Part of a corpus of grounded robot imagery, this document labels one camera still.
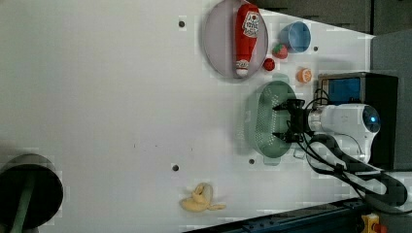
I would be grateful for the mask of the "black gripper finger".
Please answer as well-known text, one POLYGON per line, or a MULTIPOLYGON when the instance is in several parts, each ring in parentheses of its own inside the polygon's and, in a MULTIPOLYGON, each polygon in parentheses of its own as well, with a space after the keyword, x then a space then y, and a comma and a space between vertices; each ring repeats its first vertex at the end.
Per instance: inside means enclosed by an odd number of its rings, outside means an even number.
POLYGON ((292 134, 290 131, 287 132, 273 132, 273 136, 279 138, 280 140, 284 142, 289 142, 292 139, 292 134))
POLYGON ((289 111, 292 107, 288 103, 283 103, 281 105, 278 105, 276 107, 273 107, 273 111, 289 111))

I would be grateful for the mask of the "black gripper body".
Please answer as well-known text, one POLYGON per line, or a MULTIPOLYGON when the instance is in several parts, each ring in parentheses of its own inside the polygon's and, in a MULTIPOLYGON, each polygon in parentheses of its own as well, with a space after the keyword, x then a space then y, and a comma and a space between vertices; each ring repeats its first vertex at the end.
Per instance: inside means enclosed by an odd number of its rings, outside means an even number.
POLYGON ((287 100, 287 110, 290 114, 290 120, 287 122, 287 143, 301 143, 304 134, 312 135, 308 123, 309 110, 304 108, 304 104, 305 101, 301 99, 287 100))

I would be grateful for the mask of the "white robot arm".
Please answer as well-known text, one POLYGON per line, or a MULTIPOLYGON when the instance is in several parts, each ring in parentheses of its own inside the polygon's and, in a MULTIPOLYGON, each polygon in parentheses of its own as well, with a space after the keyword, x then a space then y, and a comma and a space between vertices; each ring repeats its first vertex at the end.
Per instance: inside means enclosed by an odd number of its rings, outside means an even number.
POLYGON ((369 163, 372 144, 380 132, 378 112, 365 104, 318 105, 288 99, 273 108, 285 111, 287 130, 273 135, 297 143, 306 152, 311 168, 334 176, 368 199, 388 207, 408 201, 406 186, 369 163))

